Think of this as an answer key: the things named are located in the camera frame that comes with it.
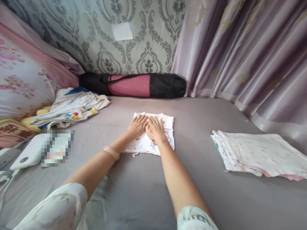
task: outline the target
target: folded baby clothing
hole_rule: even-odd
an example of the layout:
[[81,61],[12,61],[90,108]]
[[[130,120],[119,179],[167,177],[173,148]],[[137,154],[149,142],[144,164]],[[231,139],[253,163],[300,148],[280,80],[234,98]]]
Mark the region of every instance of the folded baby clothing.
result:
[[[163,121],[163,128],[164,133],[166,135],[166,138],[168,142],[170,143],[173,150],[175,150],[175,141],[173,136],[173,123],[174,123],[174,117],[166,116],[163,113],[160,114],[152,114],[152,113],[134,113],[133,117],[145,115],[148,117],[157,117],[159,122],[162,119]],[[138,153],[151,153],[153,155],[160,156],[160,151],[158,148],[158,145],[155,140],[152,140],[149,138],[149,136],[144,132],[139,137],[135,138],[131,143],[129,143],[123,152],[131,152],[135,154]]]
[[278,134],[212,133],[228,171],[283,176],[297,181],[307,178],[307,156]]

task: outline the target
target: yellow plush toy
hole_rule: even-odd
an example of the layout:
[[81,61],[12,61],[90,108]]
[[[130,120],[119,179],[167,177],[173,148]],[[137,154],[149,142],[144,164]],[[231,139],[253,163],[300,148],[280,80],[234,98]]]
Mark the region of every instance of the yellow plush toy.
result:
[[[42,109],[38,110],[36,112],[36,115],[42,115],[42,114],[45,114],[45,113],[48,113],[49,110],[51,109],[51,105],[49,106],[45,106],[43,107]],[[41,131],[41,129],[39,129],[38,127],[36,126],[32,126],[30,125],[33,121],[35,121],[34,119],[35,116],[33,117],[28,117],[28,118],[24,118],[22,120],[20,120],[19,122],[24,126],[26,127],[28,130],[32,131],[32,132],[35,132],[35,133],[39,133]]]

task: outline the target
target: hand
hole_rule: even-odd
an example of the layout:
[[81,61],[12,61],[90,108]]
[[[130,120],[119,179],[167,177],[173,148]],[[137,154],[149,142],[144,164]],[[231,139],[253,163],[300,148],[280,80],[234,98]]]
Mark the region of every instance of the hand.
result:
[[146,126],[146,134],[149,136],[150,139],[153,140],[165,139],[162,119],[159,123],[157,117],[149,117],[148,124]]
[[130,123],[127,133],[131,138],[135,138],[140,136],[143,132],[145,132],[145,127],[147,125],[148,122],[146,122],[147,120],[147,116],[143,115],[143,116],[139,116],[139,117],[135,117],[133,119],[133,121]]

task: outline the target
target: bag strap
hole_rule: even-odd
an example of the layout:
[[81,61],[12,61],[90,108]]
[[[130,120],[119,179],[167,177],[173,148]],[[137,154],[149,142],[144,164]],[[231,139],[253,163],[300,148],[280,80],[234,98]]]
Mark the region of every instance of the bag strap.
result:
[[130,74],[130,75],[127,75],[127,76],[123,76],[119,79],[116,79],[116,80],[111,80],[111,81],[108,81],[106,82],[107,85],[110,85],[110,84],[113,84],[115,82],[118,82],[119,80],[121,79],[124,79],[124,78],[135,78],[135,77],[138,77],[138,76],[142,76],[142,75],[148,75],[148,74],[143,74],[143,73],[140,73],[140,74]]

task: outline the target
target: white device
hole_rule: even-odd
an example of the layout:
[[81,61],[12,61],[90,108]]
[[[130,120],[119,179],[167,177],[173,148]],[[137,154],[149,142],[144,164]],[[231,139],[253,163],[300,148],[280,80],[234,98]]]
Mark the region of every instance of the white device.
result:
[[0,150],[0,169],[20,154],[21,150],[4,148]]
[[42,160],[42,148],[45,148],[47,144],[47,134],[39,134],[33,137],[19,157],[11,165],[10,170],[27,168],[40,163]]

